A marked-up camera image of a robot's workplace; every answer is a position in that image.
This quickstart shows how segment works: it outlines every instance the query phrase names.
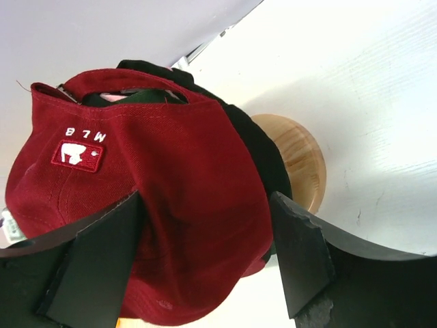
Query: mlb logo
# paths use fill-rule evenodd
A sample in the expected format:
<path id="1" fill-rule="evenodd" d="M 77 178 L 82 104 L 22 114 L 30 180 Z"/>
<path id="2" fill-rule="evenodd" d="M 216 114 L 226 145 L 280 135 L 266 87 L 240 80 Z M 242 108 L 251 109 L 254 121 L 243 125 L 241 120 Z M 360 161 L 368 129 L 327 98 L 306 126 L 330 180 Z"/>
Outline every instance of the mlb logo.
<path id="1" fill-rule="evenodd" d="M 63 140 L 58 145 L 51 163 L 95 173 L 98 171 L 102 157 L 102 146 Z"/>

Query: round wooden object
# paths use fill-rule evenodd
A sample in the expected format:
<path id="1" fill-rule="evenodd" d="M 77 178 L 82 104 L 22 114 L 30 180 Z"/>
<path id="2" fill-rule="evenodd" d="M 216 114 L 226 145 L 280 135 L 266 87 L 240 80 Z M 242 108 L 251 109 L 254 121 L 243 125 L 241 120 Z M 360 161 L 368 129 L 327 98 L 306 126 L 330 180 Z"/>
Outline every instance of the round wooden object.
<path id="1" fill-rule="evenodd" d="M 325 193 L 326 167 L 313 136 L 300 124 L 283 116 L 259 114 L 252 120 L 274 141 L 290 178 L 293 200 L 316 214 Z"/>

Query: logo patch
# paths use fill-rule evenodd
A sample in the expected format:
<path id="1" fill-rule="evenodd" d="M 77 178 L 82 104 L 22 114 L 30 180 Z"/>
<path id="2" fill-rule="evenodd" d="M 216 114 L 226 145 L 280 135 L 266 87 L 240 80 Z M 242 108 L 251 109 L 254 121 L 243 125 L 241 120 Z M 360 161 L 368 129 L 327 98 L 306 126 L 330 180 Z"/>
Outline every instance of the logo patch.
<path id="1" fill-rule="evenodd" d="M 62 140 L 53 155 L 51 163 L 95 173 L 100 166 L 102 157 L 102 146 Z"/>

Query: cap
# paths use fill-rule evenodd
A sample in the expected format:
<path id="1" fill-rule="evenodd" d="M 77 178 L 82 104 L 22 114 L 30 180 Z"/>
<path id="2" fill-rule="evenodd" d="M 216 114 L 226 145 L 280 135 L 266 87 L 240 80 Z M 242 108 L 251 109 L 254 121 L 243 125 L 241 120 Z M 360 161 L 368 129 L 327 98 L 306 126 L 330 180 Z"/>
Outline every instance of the cap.
<path id="1" fill-rule="evenodd" d="M 146 225 L 121 316 L 197 320 L 268 251 L 272 230 L 251 154 L 217 100 L 144 72 L 84 72 L 32 91 L 33 130 L 8 178 L 6 204 L 28 238 L 138 191 Z M 177 92 L 186 104 L 80 105 L 89 94 Z"/>

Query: red baseball cap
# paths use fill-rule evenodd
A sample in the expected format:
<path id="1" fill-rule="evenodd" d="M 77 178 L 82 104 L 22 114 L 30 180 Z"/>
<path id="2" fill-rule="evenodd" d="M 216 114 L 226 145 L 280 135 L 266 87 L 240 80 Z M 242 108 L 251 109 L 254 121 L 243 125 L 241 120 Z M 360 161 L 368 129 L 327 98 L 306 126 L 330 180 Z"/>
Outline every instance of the red baseball cap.
<path id="1" fill-rule="evenodd" d="M 10 172 L 9 211 L 33 238 L 138 190 L 150 222 L 120 315 L 168 326 L 202 318 L 260 269 L 272 244 L 249 151 L 216 100 L 172 81 L 104 69 L 64 87 L 72 97 L 31 86 L 33 130 Z M 80 105 L 89 94 L 137 88 L 177 92 L 188 103 Z"/>

